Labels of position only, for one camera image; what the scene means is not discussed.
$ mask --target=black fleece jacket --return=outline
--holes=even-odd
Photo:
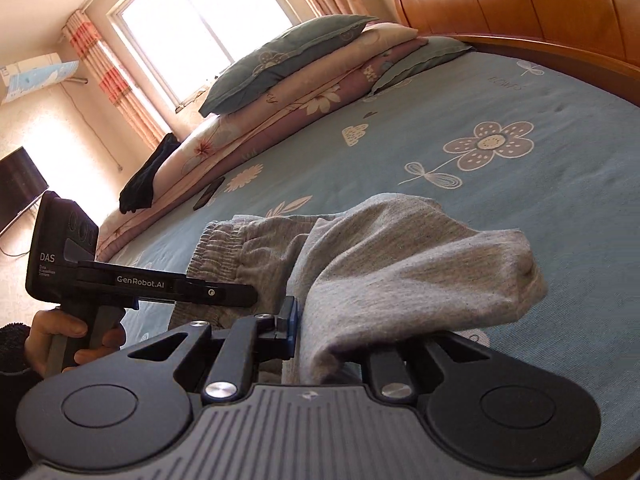
[[[29,327],[11,323],[0,328],[0,480],[14,480],[31,466],[15,428],[15,412],[26,392],[42,378],[24,360]]]

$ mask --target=wooden headboard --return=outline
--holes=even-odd
[[[640,106],[640,0],[396,0],[405,25],[519,57]]]

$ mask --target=ridged gray surface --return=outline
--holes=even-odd
[[[29,480],[87,478],[34,468]],[[440,450],[414,412],[376,403],[361,386],[256,386],[208,408],[193,431],[147,465],[103,480],[415,480],[498,478]],[[572,470],[548,477],[586,479]]]

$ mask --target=blue bed sheet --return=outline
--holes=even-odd
[[[209,221],[338,212],[380,192],[433,198],[474,229],[521,229],[548,296],[466,335],[590,392],[597,473],[640,444],[639,125],[640,108],[574,78],[469,53],[252,158],[204,208],[187,201],[112,262],[184,272]],[[163,332],[171,310],[129,312],[129,344]]]

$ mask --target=cable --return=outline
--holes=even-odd
[[[102,139],[100,138],[100,136],[98,135],[98,133],[95,131],[94,127],[91,126],[89,124],[89,121],[86,120],[86,117],[84,116],[84,114],[80,111],[80,108],[78,108],[78,105],[76,104],[76,102],[74,101],[74,99],[71,97],[71,95],[69,94],[69,92],[66,91],[65,86],[60,83],[60,87],[62,88],[62,91],[66,94],[66,96],[69,98],[69,100],[71,101],[71,104],[74,106],[74,108],[76,109],[76,112],[78,112],[78,114],[82,117],[82,120],[84,121],[84,124],[86,124],[86,126],[94,133],[95,138],[98,139],[100,141],[100,144],[102,145],[102,147],[106,150],[107,153],[109,153],[109,156],[113,159],[113,161],[118,165],[118,173],[120,173],[122,171],[122,166],[120,165],[120,163],[118,162],[118,159],[115,158],[113,156],[113,153],[110,152],[110,150],[107,148],[107,145],[102,142]]]
[[[33,204],[31,204],[30,208],[28,208],[27,211],[29,211],[30,213],[33,213],[34,209],[36,210],[36,214],[38,213],[38,211],[40,211],[40,200],[39,199],[36,202],[34,202]],[[8,256],[9,258],[20,258],[21,256],[24,256],[25,254],[29,254],[29,251],[26,251],[26,252],[20,253],[20,254],[9,254],[9,253],[5,253],[4,249],[2,247],[0,247],[0,253],[4,254],[4,256]]]
[[[21,256],[24,256],[25,254],[29,254],[29,251],[26,251],[25,253],[20,253],[20,254],[9,254],[9,253],[5,253],[4,249],[2,247],[0,247],[0,253],[4,254],[4,256],[8,256],[9,258],[20,258]]]

